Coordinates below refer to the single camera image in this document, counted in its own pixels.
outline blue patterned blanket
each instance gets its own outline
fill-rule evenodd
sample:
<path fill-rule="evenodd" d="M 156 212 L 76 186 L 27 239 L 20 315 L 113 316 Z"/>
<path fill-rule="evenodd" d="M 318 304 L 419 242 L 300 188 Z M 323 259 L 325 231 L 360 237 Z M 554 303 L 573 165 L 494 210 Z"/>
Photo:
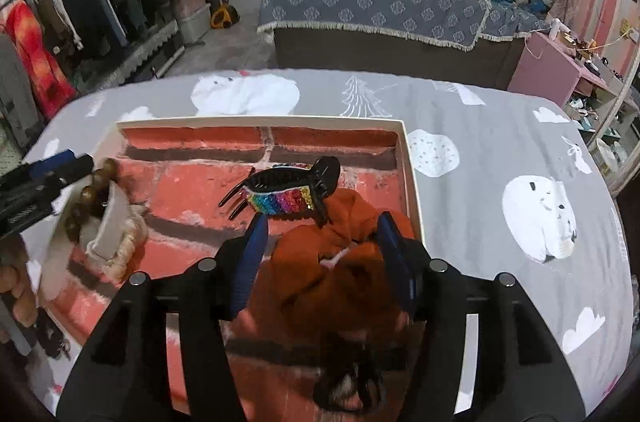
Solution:
<path fill-rule="evenodd" d="M 511 41 L 548 25 L 491 0 L 262 0 L 258 32 L 275 28 L 355 30 L 469 51 L 479 38 Z"/>

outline black hair clip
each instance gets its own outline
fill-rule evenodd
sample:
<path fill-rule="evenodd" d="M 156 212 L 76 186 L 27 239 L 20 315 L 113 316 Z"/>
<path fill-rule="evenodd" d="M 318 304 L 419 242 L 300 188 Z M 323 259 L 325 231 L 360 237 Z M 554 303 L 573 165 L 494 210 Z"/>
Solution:
<path fill-rule="evenodd" d="M 218 204 L 222 207 L 241 191 L 244 200 L 231 211 L 233 220 L 247 205 L 257 213 L 268 216 L 318 216 L 324 224 L 328 220 L 322 200 L 338 186 L 340 162 L 336 157 L 320 157 L 313 166 L 274 166 L 255 173 L 237 184 Z"/>

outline pink storage box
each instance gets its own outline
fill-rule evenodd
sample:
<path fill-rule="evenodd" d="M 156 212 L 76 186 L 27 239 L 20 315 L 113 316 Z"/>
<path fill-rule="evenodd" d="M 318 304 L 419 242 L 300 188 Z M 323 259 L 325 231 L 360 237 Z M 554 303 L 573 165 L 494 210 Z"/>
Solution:
<path fill-rule="evenodd" d="M 172 0 L 176 18 L 183 20 L 206 4 L 205 0 Z"/>

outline gray tablecloth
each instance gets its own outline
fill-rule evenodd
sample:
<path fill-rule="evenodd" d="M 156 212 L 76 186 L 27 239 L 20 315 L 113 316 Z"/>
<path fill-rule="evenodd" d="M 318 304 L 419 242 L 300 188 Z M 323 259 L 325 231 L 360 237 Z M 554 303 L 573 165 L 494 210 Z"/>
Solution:
<path fill-rule="evenodd" d="M 233 113 L 402 119 L 430 254 L 469 275 L 516 275 L 564 350 L 588 411 L 622 375 L 632 324 L 622 227 L 578 131 L 542 98 L 372 73 L 190 75 L 70 104 L 27 160 L 66 148 L 91 153 L 123 116 Z M 43 260 L 54 224 L 25 232 L 34 259 Z M 473 388 L 474 335 L 472 328 L 462 404 Z"/>

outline orange scrunchie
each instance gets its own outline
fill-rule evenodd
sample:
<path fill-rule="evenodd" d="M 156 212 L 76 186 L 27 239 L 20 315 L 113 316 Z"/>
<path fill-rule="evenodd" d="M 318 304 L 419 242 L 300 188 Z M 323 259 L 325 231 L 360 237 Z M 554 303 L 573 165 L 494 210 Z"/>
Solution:
<path fill-rule="evenodd" d="M 368 241 L 386 209 L 375 209 L 350 189 L 335 190 L 324 203 L 331 222 L 321 229 L 292 229 L 271 257 L 275 293 L 291 334 L 314 337 L 370 328 L 393 332 L 400 310 L 378 245 Z M 401 234 L 414 238 L 409 219 L 396 211 L 391 214 Z M 332 269 L 320 263 L 344 248 L 348 253 Z"/>

